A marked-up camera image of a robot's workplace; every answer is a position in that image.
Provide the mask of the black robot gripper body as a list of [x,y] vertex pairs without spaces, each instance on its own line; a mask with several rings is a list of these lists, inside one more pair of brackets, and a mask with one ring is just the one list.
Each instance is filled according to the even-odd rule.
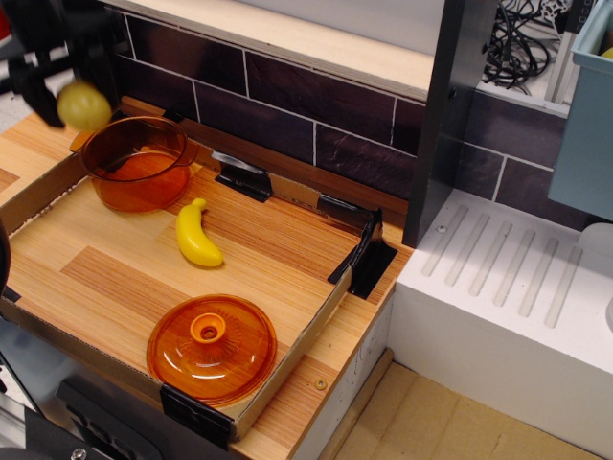
[[6,63],[34,58],[26,74],[50,77],[66,69],[76,75],[78,54],[103,46],[112,56],[125,50],[125,21],[102,1],[6,1],[10,36]]

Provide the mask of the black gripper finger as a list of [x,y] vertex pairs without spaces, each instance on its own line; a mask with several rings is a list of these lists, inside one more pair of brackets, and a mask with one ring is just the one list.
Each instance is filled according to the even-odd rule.
[[28,106],[50,127],[65,127],[57,112],[57,99],[44,79],[25,79],[17,91]]
[[78,54],[76,76],[101,92],[112,109],[119,105],[121,97],[114,62],[103,46],[90,47]]

